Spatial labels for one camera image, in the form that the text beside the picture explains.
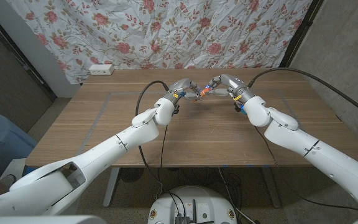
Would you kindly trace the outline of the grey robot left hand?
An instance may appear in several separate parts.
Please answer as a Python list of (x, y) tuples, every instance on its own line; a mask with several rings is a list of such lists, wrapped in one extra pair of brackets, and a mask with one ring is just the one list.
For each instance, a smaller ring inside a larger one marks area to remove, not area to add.
[(201, 100), (201, 88), (190, 78), (184, 78), (170, 85), (164, 98), (170, 100), (174, 105), (181, 98), (198, 101)]

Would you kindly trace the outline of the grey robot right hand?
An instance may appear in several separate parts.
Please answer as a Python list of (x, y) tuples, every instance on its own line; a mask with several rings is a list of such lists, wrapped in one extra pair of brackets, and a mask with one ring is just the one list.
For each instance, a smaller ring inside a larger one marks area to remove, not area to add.
[(245, 83), (229, 74), (218, 75), (211, 79), (201, 93), (202, 95), (231, 95), (234, 101), (246, 103), (255, 95)]

